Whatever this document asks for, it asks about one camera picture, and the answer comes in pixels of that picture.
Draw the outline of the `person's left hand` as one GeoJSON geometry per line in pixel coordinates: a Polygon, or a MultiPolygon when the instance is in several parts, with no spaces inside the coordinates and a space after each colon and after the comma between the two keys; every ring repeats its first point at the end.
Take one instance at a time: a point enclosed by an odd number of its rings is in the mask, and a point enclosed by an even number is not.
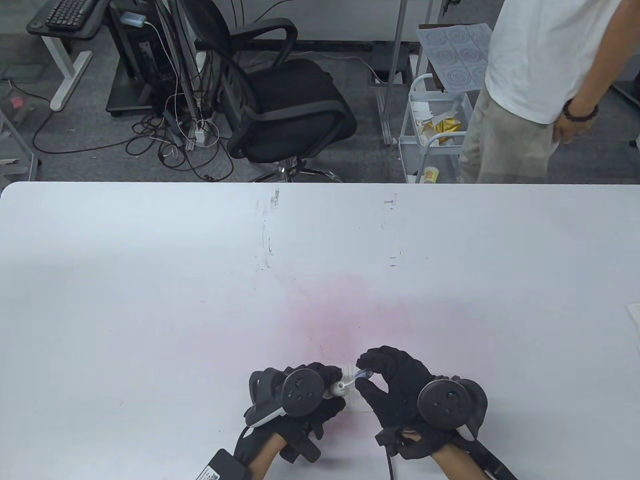
{"type": "Polygon", "coordinates": [[[324,424],[345,409],[342,397],[325,398],[329,387],[342,377],[338,366],[319,362],[252,372],[249,378],[252,405],[244,414],[249,433],[238,439],[233,457],[249,466],[277,434],[285,442],[279,453],[285,461],[293,464],[299,457],[310,463],[318,461],[321,451],[310,435],[318,441],[322,439],[324,424]]]}

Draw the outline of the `person's right hand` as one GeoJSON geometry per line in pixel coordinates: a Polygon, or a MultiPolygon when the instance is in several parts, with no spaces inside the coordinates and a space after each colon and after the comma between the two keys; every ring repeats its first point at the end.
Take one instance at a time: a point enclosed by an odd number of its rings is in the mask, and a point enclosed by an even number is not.
{"type": "Polygon", "coordinates": [[[366,378],[358,378],[354,386],[377,417],[382,431],[375,439],[391,457],[400,455],[405,460],[431,457],[445,446],[458,447],[473,458],[479,456],[480,448],[475,441],[464,439],[455,427],[446,427],[445,400],[436,401],[438,416],[432,419],[419,407],[424,388],[432,382],[446,381],[446,377],[433,375],[406,351],[386,345],[362,353],[355,365],[381,375],[386,382],[387,391],[366,378]]]}

